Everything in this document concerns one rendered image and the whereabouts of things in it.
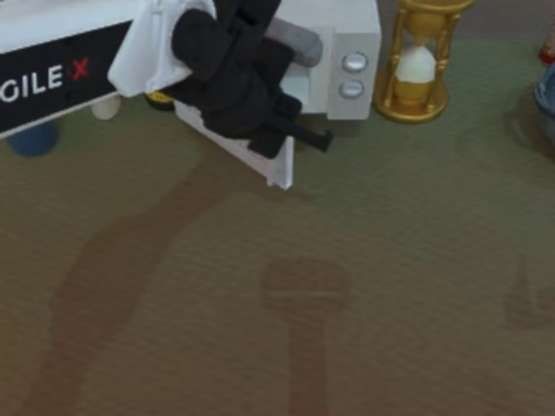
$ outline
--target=hourglass base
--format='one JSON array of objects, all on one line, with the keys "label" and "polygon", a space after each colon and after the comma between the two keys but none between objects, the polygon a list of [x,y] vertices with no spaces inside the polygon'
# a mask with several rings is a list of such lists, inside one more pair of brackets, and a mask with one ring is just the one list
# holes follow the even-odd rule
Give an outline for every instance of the hourglass base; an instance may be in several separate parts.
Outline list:
[{"label": "hourglass base", "polygon": [[384,117],[394,121],[400,121],[401,123],[418,124],[439,117],[443,110],[445,110],[448,101],[448,93],[443,81],[432,97],[432,102],[434,103],[432,108],[426,108],[425,104],[402,103],[395,98],[391,101],[391,105],[386,107],[383,102],[383,96],[387,78],[386,72],[380,71],[376,75],[374,88],[374,107],[377,112]]}]

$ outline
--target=black label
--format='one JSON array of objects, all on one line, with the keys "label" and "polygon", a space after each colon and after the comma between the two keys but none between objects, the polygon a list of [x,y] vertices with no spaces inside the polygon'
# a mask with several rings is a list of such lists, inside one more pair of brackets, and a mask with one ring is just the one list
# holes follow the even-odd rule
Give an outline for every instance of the black label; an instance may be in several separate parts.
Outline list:
[{"label": "black label", "polygon": [[0,133],[114,92],[108,71],[130,25],[0,55]]}]

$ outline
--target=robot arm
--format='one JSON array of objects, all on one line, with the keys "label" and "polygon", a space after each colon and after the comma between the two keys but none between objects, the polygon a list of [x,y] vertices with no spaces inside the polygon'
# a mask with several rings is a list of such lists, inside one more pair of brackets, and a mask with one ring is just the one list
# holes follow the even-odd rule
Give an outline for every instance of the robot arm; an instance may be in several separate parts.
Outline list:
[{"label": "robot arm", "polygon": [[[128,0],[108,1],[131,7]],[[297,126],[302,105],[279,87],[292,62],[317,64],[322,45],[316,34],[274,19],[279,4],[146,0],[124,22],[22,49],[0,45],[0,134],[116,91],[133,96],[164,89],[196,107],[207,129],[247,139],[268,159],[286,136],[325,151],[331,134]]]}]

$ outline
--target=silver knob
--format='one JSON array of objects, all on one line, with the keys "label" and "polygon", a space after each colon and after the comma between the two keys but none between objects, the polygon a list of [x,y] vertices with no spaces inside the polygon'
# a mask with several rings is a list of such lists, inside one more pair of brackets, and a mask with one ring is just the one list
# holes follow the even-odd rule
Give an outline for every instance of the silver knob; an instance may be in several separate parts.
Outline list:
[{"label": "silver knob", "polygon": [[339,94],[347,100],[354,100],[364,93],[364,84],[360,81],[346,81],[339,86]]},{"label": "silver knob", "polygon": [[343,58],[343,69],[350,74],[362,72],[368,66],[368,58],[363,54],[351,54]]}]

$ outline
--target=blue bowl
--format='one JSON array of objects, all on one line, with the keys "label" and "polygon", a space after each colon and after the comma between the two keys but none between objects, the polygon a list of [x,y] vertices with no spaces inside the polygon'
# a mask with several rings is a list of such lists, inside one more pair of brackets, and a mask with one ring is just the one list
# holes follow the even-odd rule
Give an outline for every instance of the blue bowl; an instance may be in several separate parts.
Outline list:
[{"label": "blue bowl", "polygon": [[14,153],[20,156],[42,156],[56,145],[58,129],[52,121],[15,133],[8,139]]},{"label": "blue bowl", "polygon": [[536,88],[534,99],[541,116],[541,127],[555,146],[555,64],[551,65]]}]

